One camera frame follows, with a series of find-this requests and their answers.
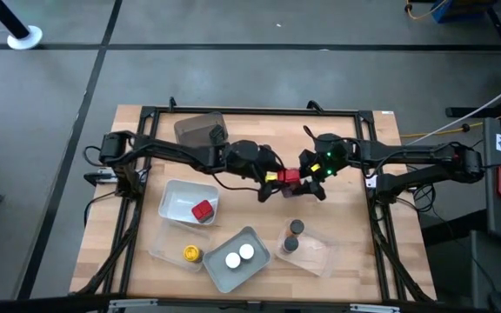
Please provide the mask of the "smoky brown translucent bin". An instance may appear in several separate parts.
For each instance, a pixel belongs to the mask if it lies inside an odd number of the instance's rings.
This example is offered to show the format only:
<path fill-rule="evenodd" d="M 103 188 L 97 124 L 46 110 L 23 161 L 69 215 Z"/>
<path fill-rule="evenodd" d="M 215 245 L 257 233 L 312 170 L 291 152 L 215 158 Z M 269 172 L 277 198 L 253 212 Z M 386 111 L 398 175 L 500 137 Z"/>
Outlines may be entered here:
<path fill-rule="evenodd" d="M 177 143 L 188 147 L 213 146 L 208 133 L 216 124 L 224 126 L 229 138 L 224 117 L 218 111 L 180 120 L 174 124 Z"/>

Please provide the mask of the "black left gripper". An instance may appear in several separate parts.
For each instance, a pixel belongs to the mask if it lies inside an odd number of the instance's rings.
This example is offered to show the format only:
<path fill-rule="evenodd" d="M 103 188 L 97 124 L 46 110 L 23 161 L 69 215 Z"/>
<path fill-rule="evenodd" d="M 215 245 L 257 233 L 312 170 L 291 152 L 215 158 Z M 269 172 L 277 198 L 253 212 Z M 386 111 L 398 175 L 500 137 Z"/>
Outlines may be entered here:
<path fill-rule="evenodd" d="M 241 140 L 227 147 L 227 171 L 239 176 L 264 176 L 260 181 L 257 200 L 264 203 L 273 193 L 277 181 L 277 171 L 283 166 L 277 162 L 273 150 L 268 145 Z"/>

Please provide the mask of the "black aluminium table frame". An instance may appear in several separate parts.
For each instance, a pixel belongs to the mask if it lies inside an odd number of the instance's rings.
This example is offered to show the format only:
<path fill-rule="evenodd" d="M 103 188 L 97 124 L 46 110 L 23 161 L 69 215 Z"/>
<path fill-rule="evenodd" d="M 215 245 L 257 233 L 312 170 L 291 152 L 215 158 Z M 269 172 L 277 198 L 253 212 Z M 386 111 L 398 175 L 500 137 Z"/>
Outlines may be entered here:
<path fill-rule="evenodd" d="M 269 144 L 288 167 L 312 146 L 311 137 L 335 133 L 342 137 L 375 136 L 386 144 L 400 144 L 397 122 L 390 111 L 359 115 L 349 110 L 224 109 L 231 141 L 241 139 Z M 213 246 L 218 246 L 251 226 L 269 250 L 274 250 L 284 223 L 299 218 L 336 244 L 337 256 L 328 277 L 319 277 L 273 257 L 249 281 L 229 293 L 220 292 L 205 270 L 191 272 L 150 255 L 161 217 L 157 207 L 164 186 L 171 179 L 207 183 L 219 188 L 219 208 L 208 227 Z M 381 285 L 372 242 L 364 179 L 355 169 L 341 170 L 325 183 L 327 197 L 257 200 L 251 182 L 221 174 L 210 177 L 178 163 L 154 160 L 150 171 L 142 219 L 132 257 L 122 257 L 112 277 L 111 290 L 125 289 L 130 297 L 159 300 L 240 300 L 266 304 L 270 301 L 302 304 L 378 303 L 383 294 L 395 296 L 396 285 Z M 122 284 L 122 277 L 129 281 Z"/>

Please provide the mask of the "black pole with white base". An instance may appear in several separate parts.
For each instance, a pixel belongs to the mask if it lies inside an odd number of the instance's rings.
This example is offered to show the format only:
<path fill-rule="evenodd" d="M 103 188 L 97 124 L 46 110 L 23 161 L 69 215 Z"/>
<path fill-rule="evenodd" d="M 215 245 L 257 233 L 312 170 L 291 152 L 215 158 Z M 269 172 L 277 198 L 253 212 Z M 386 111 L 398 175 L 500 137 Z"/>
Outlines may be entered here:
<path fill-rule="evenodd" d="M 7 44 L 13 50 L 34 49 L 43 39 L 39 27 L 21 22 L 3 0 L 0 0 L 0 23 L 9 33 Z"/>

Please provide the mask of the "black side bracket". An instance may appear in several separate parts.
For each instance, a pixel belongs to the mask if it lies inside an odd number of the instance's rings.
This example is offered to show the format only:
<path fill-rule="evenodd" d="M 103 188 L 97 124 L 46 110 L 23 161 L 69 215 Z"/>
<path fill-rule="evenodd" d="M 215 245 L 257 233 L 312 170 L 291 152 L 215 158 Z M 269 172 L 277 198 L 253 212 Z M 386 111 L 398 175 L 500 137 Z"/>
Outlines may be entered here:
<path fill-rule="evenodd" d="M 100 183 L 108 183 L 112 178 L 111 174 L 91 172 L 83 175 L 83 179 L 96 187 Z"/>

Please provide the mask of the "clear plastic bin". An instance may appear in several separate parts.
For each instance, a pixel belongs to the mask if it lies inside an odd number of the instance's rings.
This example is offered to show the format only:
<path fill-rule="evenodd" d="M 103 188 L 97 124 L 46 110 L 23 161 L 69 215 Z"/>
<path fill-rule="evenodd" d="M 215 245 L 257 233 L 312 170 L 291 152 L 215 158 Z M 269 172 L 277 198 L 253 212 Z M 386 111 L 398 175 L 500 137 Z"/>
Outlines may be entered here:
<path fill-rule="evenodd" d="M 282 251 L 282 242 L 288 236 L 287 228 L 293 219 L 297 218 L 286 219 L 281 227 L 277 245 L 274 249 L 276 257 L 316 276 L 330 277 L 334 268 L 338 245 L 317 229 L 309 228 L 306 223 L 304 223 L 303 233 L 297 236 L 299 241 L 298 249 L 290 254 Z"/>
<path fill-rule="evenodd" d="M 183 257 L 184 247 L 196 245 L 205 254 L 210 250 L 211 243 L 212 238 L 208 232 L 164 219 L 158 228 L 154 243 L 149 248 L 149 254 L 190 272 L 198 272 L 203 266 L 203 260 L 201 263 L 186 262 Z"/>

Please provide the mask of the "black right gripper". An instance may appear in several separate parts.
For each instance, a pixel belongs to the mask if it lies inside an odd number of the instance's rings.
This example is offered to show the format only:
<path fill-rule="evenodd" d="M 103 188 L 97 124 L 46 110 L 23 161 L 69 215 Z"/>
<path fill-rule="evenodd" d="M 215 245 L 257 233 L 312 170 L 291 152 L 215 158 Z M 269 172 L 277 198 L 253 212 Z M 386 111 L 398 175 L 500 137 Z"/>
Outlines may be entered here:
<path fill-rule="evenodd" d="M 298 156 L 301 178 L 313 175 L 316 179 L 325 179 L 351 165 L 352 143 L 349 138 L 326 133 L 313 137 L 313 143 L 315 152 L 303 150 Z M 315 180 L 304 181 L 298 193 L 313 195 L 319 201 L 326 198 L 324 188 Z"/>

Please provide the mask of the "blue box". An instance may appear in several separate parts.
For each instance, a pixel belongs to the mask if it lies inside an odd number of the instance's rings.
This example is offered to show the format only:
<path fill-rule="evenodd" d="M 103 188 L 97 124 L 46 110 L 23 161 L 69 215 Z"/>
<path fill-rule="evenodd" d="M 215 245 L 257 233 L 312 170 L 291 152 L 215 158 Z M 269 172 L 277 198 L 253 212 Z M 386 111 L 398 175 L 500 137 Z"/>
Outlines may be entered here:
<path fill-rule="evenodd" d="M 482 18 L 497 0 L 437 0 L 431 17 L 437 23 L 462 22 Z"/>

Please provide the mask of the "grey plastic bin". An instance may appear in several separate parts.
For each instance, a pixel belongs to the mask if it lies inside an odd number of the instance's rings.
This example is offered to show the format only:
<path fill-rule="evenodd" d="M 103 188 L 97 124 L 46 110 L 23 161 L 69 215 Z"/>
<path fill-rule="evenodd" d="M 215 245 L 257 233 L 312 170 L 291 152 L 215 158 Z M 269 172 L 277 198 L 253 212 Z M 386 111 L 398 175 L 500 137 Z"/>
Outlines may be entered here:
<path fill-rule="evenodd" d="M 250 244 L 254 254 L 250 260 L 242 260 L 235 268 L 227 266 L 225 258 L 230 253 L 238 253 L 244 244 Z M 257 232 L 251 226 L 243 227 L 236 235 L 204 254 L 204 267 L 212 282 L 221 293 L 230 293 L 245 283 L 271 261 L 271 253 Z"/>

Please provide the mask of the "black crossbar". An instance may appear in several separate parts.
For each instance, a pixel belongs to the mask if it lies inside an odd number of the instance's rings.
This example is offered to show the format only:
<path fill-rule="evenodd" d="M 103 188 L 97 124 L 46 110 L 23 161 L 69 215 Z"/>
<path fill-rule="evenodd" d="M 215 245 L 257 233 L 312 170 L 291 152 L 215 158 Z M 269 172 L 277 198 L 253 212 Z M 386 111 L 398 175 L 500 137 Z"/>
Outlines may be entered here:
<path fill-rule="evenodd" d="M 19 300 L 0 300 L 0 313 L 51 313 L 89 312 L 93 310 L 126 309 L 137 306 L 215 307 L 241 310 L 304 310 L 330 308 L 343 312 L 366 311 L 381 313 L 501 313 L 501 305 L 491 304 L 487 309 L 464 307 L 441 302 L 412 302 L 383 300 L 380 303 L 366 301 L 344 302 L 289 302 L 258 300 L 202 300 L 175 298 L 126 298 L 121 294 L 96 294 L 58 296 Z"/>

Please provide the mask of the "white plastic bin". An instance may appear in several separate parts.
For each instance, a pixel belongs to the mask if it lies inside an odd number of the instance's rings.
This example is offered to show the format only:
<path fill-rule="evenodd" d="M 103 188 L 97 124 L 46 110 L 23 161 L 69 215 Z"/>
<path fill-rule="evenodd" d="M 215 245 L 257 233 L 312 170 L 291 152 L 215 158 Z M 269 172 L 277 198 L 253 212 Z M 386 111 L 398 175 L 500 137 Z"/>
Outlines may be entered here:
<path fill-rule="evenodd" d="M 210 204 L 213 214 L 199 222 L 191 210 L 204 200 Z M 165 184 L 158 214 L 177 222 L 209 226 L 215 222 L 218 202 L 219 190 L 215 186 L 171 179 Z"/>

